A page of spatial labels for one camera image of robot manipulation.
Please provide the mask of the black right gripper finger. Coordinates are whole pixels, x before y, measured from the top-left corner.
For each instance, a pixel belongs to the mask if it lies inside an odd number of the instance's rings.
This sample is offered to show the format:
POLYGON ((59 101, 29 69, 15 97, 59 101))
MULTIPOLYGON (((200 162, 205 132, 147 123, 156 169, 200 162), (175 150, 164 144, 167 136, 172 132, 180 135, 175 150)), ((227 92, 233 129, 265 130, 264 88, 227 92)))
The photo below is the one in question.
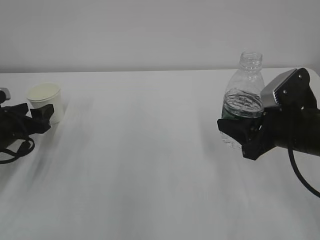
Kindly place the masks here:
POLYGON ((236 140, 241 145, 242 156, 250 160, 257 160, 265 153, 263 143, 264 127, 256 120, 218 119, 218 129, 236 140))

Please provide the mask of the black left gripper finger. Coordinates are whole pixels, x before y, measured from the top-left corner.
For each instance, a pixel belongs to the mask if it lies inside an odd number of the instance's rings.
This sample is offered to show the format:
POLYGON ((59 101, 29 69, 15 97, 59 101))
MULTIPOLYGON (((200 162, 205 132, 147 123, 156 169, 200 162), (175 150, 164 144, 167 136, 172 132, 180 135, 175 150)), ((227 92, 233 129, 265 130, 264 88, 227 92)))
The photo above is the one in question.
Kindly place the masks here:
POLYGON ((51 128, 50 119, 54 114, 53 104, 46 104, 39 108, 31 108, 31 120, 27 124, 29 134, 44 134, 51 128))
POLYGON ((23 118, 26 116, 26 114, 29 112, 28 104, 27 103, 21 103, 13 106, 5 106, 4 109, 8 113, 12 113, 16 116, 19 116, 23 118))

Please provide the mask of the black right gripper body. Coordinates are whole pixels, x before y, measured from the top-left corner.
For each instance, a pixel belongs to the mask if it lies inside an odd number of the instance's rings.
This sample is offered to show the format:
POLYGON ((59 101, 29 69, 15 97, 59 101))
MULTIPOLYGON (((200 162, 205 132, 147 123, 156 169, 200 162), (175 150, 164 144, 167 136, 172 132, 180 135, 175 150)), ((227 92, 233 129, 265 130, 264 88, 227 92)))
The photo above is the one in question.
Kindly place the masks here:
POLYGON ((263 126, 265 153, 275 147, 314 156, 320 154, 320 110, 310 82, 302 107, 264 108, 259 122, 263 126))

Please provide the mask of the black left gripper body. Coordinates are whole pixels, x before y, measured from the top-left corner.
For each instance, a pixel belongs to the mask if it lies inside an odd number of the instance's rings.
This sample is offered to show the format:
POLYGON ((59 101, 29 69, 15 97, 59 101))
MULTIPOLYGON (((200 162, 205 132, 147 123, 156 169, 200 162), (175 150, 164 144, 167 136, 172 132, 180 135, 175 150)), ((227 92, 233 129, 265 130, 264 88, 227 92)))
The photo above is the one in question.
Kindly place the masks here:
POLYGON ((5 110, 5 106, 0 108, 0 151, 4 152, 11 144, 17 140, 22 143, 18 152, 31 152, 33 150, 33 140, 29 137, 24 120, 27 116, 19 117, 5 110))

